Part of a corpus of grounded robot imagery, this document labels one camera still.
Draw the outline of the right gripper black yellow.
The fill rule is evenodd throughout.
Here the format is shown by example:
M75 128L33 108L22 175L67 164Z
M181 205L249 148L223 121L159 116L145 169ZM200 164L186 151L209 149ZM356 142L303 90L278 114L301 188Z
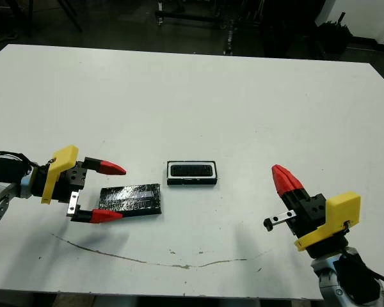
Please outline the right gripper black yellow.
M348 192L326 199L322 194L309 196L302 183L286 168L272 168L276 192L287 211L264 220L267 231L285 223L297 237L298 251L319 258L348 245L346 234L359 223L361 196Z

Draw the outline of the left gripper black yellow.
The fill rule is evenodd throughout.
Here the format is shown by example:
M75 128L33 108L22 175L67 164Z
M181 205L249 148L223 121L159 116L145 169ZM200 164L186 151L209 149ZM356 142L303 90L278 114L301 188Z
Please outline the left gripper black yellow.
M126 175L126 170L121 166L90 157L84 158L84 169L83 163L77 160L78 151L76 146L69 145L54 152L47 164L35 167L30 180L31 194L40 197L43 204L50 204L52 200L66 203L67 216L72 216L73 222L107 223L122 219L123 214L110 210L77 211L79 193L85 183L85 169L104 175Z

